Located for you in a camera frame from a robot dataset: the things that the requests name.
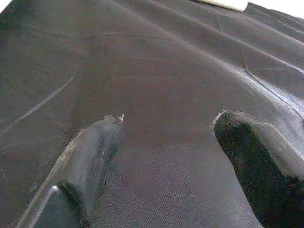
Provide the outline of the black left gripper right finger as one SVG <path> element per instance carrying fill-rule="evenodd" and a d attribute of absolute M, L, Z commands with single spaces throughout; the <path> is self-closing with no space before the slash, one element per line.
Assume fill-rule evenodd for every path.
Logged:
<path fill-rule="evenodd" d="M 264 228 L 304 228 L 304 157 L 272 125 L 223 111 L 215 137 Z"/>

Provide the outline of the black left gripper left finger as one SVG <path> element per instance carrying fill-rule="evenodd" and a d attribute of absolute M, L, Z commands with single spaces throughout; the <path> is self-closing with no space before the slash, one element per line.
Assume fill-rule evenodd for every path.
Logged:
<path fill-rule="evenodd" d="M 15 228 L 90 228 L 106 171 L 124 139 L 124 116 L 104 115 L 58 157 Z"/>

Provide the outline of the white plastic table top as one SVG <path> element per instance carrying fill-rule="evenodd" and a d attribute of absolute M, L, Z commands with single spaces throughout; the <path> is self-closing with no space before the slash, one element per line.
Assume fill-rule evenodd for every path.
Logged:
<path fill-rule="evenodd" d="M 248 0 L 202 0 L 208 4 L 223 7 L 229 10 L 243 12 L 248 6 Z"/>

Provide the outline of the black table cloth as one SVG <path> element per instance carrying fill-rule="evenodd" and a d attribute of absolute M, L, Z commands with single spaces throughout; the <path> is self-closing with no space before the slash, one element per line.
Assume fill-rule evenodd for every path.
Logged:
<path fill-rule="evenodd" d="M 123 117 L 93 228 L 263 228 L 213 121 L 239 111 L 304 154 L 304 19 L 250 3 L 12 0 L 0 14 L 0 228 L 75 135 Z"/>

